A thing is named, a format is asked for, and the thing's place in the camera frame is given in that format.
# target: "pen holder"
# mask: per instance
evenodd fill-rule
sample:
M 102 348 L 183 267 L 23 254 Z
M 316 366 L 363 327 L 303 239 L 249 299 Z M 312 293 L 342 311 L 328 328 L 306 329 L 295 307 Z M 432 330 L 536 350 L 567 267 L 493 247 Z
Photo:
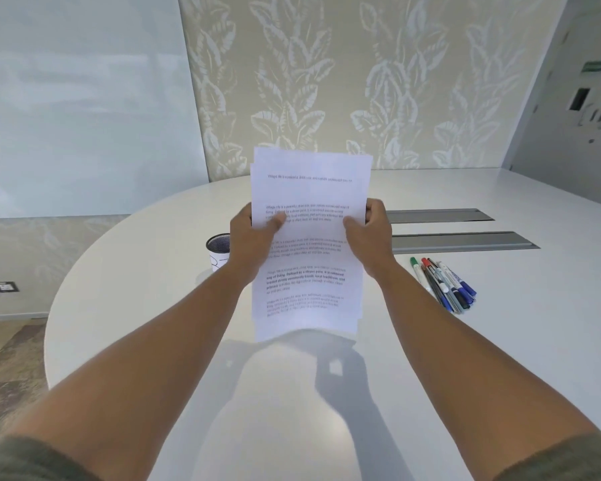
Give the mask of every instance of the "pen holder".
M 229 259 L 229 233 L 212 236 L 207 240 L 205 246 L 209 251 L 211 271 L 215 272 Z

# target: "green sign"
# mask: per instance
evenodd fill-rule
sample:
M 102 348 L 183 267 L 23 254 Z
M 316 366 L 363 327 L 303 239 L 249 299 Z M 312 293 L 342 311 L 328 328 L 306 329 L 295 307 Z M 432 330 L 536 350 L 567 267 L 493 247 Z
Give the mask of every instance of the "green sign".
M 581 72 L 601 72 L 601 61 L 588 61 L 583 65 Z

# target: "paper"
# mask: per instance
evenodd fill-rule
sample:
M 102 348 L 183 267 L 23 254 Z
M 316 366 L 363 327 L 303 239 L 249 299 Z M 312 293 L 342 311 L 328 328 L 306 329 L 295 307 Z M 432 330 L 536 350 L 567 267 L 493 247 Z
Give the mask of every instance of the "paper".
M 372 158 L 279 149 L 254 155 L 253 226 L 287 213 L 252 284 L 256 339 L 306 328 L 355 333 L 363 267 L 347 243 L 343 217 L 365 221 Z

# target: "floor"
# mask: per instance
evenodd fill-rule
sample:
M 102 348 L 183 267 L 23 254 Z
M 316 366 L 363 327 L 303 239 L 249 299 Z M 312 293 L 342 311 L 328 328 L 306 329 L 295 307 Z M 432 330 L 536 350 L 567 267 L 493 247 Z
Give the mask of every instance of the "floor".
M 47 391 L 46 325 L 47 319 L 0 322 L 0 429 Z

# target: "wall outlet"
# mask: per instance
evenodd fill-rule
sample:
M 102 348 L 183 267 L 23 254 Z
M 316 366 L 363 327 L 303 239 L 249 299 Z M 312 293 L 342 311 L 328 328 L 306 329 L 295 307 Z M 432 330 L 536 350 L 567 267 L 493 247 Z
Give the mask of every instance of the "wall outlet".
M 0 292 L 19 292 L 16 282 L 0 282 Z

